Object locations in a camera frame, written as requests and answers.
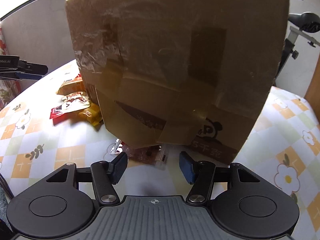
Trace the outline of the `clear brown jerky snack packet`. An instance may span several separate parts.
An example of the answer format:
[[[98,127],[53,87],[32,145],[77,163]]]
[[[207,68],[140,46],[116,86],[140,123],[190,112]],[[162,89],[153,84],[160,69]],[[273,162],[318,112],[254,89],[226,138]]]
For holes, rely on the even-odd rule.
[[[166,145],[132,148],[125,142],[117,139],[108,146],[103,159],[107,160],[107,158],[114,158],[116,155],[119,155],[123,152],[127,154],[130,165],[151,165],[161,170],[165,168],[169,156],[169,149]]]

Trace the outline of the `orange yellow snack packet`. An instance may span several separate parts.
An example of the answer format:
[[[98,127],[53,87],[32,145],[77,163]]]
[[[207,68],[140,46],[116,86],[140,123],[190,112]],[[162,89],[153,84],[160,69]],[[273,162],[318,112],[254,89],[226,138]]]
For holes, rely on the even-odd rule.
[[[69,95],[75,92],[85,91],[86,89],[82,81],[82,76],[79,73],[75,78],[64,81],[58,89],[57,95]]]

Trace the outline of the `red white snack packet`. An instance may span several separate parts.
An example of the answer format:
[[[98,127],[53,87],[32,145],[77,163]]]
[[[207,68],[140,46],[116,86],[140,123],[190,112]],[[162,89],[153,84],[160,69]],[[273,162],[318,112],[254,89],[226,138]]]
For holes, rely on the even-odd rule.
[[[62,97],[58,106],[50,110],[50,120],[54,126],[69,120],[71,123],[80,120],[79,113],[91,105],[86,92],[74,92]]]

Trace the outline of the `checkered floral bed sheet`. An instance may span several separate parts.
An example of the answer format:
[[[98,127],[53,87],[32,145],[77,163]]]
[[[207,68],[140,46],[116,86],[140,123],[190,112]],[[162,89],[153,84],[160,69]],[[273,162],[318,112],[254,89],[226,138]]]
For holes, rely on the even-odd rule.
[[[1,110],[1,174],[19,194],[65,163],[88,167],[112,160],[115,137],[104,127],[50,119],[60,103],[63,81],[78,74],[75,61],[23,91]],[[130,161],[116,185],[125,195],[182,195],[190,185],[178,166],[181,148],[168,148],[163,168]],[[319,239],[319,122],[309,103],[272,88],[255,126],[235,161],[290,194],[300,209],[295,239]]]

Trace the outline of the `cardboard box with plastic liner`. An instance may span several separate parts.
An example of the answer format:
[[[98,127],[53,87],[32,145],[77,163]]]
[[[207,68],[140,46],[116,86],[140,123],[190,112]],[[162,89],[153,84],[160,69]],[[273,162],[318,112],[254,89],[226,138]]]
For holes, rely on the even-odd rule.
[[[75,59],[106,129],[131,148],[230,164],[274,83],[290,0],[66,0]]]

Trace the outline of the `black exercise bike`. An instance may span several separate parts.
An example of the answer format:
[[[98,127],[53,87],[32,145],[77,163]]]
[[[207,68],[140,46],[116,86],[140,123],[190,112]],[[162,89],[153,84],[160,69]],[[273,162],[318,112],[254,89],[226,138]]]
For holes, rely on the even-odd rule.
[[[289,14],[288,21],[291,22],[293,26],[290,26],[289,35],[287,38],[285,38],[281,61],[278,66],[275,79],[277,79],[279,76],[290,56],[294,60],[299,56],[299,52],[294,50],[295,43],[299,36],[305,38],[308,41],[308,44],[313,48],[319,46],[319,42],[315,38],[308,35],[308,33],[314,34],[319,32],[320,19],[318,15],[314,14],[313,12]]]

